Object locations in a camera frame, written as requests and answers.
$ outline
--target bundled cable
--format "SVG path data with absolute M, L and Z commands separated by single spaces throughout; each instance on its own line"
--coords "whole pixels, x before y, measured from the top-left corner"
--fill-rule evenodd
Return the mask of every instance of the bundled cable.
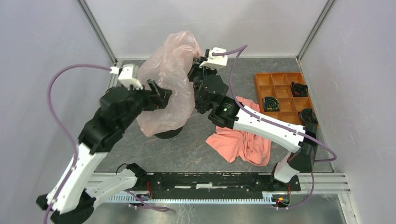
M 312 123 L 317 125 L 318 124 L 318 119 L 316 119 L 316 115 L 313 112 L 313 109 L 311 108 L 305 108 L 303 109 L 300 114 L 300 122 L 302 125 L 307 125 L 307 123 Z
M 262 106 L 265 112 L 279 111 L 279 101 L 274 97 L 264 97 Z
M 307 97 L 308 86 L 300 83 L 291 82 L 290 84 L 291 93 L 294 97 Z

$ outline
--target pink towel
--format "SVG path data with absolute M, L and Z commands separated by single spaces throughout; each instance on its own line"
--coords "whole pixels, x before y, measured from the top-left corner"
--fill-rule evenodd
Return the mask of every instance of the pink towel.
M 237 99 L 253 110 L 260 111 L 259 105 L 252 100 L 242 97 Z M 252 133 L 217 126 L 216 133 L 211 135 L 206 143 L 228 162 L 233 162 L 237 156 L 257 166 L 266 166 L 269 162 L 271 141 Z

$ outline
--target translucent plastic bag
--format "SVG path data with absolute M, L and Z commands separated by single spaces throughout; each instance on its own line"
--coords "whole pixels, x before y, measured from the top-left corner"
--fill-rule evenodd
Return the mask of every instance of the translucent plastic bag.
M 175 130 L 185 125 L 194 109 L 194 90 L 187 74 L 194 57 L 201 50 L 190 31 L 171 34 L 164 46 L 158 49 L 139 68 L 137 78 L 148 87 L 147 80 L 153 79 L 165 89 L 173 91 L 165 109 L 142 112 L 137 117 L 141 131 L 146 136 Z

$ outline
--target gray marble floor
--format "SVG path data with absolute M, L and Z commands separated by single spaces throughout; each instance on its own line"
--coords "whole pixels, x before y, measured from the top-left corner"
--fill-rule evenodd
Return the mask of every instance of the gray marble floor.
M 141 65 L 143 61 L 134 61 Z M 229 66 L 219 74 L 229 84 Z M 253 99 L 257 103 L 253 77 L 257 72 L 294 72 L 299 71 L 294 58 L 252 58 L 239 59 L 234 69 L 233 85 L 237 96 Z M 275 163 L 280 161 L 287 150 L 276 143 L 271 145 L 270 162 L 265 167 L 255 166 L 237 158 L 228 163 L 206 139 L 213 134 L 215 126 L 207 119 L 207 114 L 193 112 L 182 132 L 173 139 L 162 140 L 146 137 L 137 122 L 134 122 L 121 139 L 99 164 L 97 172 L 113 172 L 122 163 L 137 163 L 148 172 L 271 172 Z M 328 158 L 324 149 L 319 148 L 317 159 Z M 330 163 L 316 163 L 315 172 L 331 172 Z

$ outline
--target coral cloth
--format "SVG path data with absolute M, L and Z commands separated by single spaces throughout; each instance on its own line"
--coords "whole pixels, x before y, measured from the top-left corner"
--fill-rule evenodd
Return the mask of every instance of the coral cloth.
M 238 101 L 259 112 L 260 107 L 250 99 L 237 97 Z M 271 141 L 245 131 L 216 127 L 216 133 L 207 140 L 228 162 L 233 162 L 237 156 L 257 166 L 266 166 L 269 162 Z

